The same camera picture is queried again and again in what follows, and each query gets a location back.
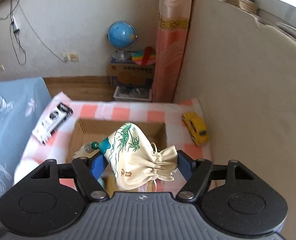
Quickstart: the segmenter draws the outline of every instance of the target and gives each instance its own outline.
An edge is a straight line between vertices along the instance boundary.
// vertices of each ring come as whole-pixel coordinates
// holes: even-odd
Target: pink curtain
[[[192,0],[159,0],[154,102],[171,102],[187,40]]]

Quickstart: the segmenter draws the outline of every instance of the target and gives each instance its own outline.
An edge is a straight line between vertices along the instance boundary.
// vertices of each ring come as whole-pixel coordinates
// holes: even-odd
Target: tassel
[[[73,159],[83,157],[83,156],[91,158],[93,156],[93,152],[95,150],[98,150],[98,147],[99,147],[98,142],[86,143],[83,146],[81,146],[79,151],[75,152]]]

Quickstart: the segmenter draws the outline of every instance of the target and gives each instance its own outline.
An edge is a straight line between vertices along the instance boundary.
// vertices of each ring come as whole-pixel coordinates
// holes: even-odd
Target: gray ribbed plate
[[[77,223],[45,237],[7,233],[1,240],[241,240],[209,226],[192,204],[175,201],[168,192],[116,192],[92,203]],[[282,240],[278,234],[260,240]]]

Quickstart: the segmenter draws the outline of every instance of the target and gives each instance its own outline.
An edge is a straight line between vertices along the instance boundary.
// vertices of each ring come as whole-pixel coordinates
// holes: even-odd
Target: globe
[[[107,33],[109,43],[118,49],[113,57],[119,60],[131,57],[126,49],[131,48],[137,41],[138,36],[135,28],[128,22],[118,21],[113,23]]]

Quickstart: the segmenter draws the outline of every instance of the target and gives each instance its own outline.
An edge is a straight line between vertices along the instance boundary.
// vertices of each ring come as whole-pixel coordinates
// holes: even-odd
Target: green bead
[[[94,150],[98,150],[98,147],[99,147],[99,143],[97,142],[93,142],[91,143],[91,148],[94,149]]]

